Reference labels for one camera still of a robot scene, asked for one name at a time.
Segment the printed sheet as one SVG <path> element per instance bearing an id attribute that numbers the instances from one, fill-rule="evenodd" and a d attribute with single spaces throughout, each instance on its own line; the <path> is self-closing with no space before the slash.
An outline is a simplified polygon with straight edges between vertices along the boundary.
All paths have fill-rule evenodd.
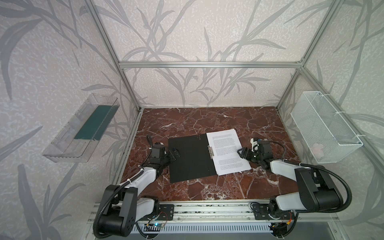
<path id="1" fill-rule="evenodd" d="M 235 129 L 206 133 L 217 175 L 241 173 L 251 169 L 237 153 L 242 148 Z"/>

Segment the beige black ring binder folder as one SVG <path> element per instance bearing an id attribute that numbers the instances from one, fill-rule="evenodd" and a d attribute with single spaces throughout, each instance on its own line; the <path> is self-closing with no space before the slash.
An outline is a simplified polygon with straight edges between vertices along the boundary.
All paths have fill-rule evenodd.
<path id="1" fill-rule="evenodd" d="M 180 155 L 170 164 L 170 183 L 217 175 L 206 134 L 170 138 L 168 144 Z"/>

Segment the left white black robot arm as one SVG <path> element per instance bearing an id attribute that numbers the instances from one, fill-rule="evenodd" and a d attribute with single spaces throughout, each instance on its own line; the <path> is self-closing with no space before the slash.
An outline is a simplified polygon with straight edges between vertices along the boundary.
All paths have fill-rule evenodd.
<path id="1" fill-rule="evenodd" d="M 158 198 L 139 199 L 138 196 L 180 157 L 180 151 L 176 148 L 167 149 L 162 143 L 155 143 L 135 175 L 119 185 L 106 187 L 93 223 L 94 236 L 97 239 L 127 237 L 138 220 L 145 216 L 158 216 Z"/>

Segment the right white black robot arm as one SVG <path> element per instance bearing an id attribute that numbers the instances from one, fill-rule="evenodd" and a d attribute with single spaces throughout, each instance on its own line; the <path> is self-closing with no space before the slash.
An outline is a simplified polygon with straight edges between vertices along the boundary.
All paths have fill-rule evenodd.
<path id="1" fill-rule="evenodd" d="M 295 163 L 285 158 L 275 159 L 273 141 L 252 139 L 251 148 L 237 151 L 240 158 L 261 166 L 275 175 L 295 181 L 295 193 L 270 198 L 267 211 L 272 217 L 281 213 L 338 213 L 346 210 L 353 200 L 347 182 L 321 165 Z"/>

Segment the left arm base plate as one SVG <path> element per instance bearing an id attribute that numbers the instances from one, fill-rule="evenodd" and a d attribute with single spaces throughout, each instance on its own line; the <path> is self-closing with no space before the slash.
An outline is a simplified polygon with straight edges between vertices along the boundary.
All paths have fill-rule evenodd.
<path id="1" fill-rule="evenodd" d="M 160 204 L 157 221 L 172 221 L 175 213 L 175 205 Z"/>

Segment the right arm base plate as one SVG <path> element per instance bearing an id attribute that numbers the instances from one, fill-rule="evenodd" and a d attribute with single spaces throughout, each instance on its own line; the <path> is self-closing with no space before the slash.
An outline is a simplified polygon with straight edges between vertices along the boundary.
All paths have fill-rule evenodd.
<path id="1" fill-rule="evenodd" d="M 292 210 L 283 211 L 280 210 L 277 203 L 261 204 L 258 202 L 252 202 L 250 204 L 251 210 L 254 214 L 255 220 L 266 221 L 291 221 L 295 218 L 295 213 Z"/>

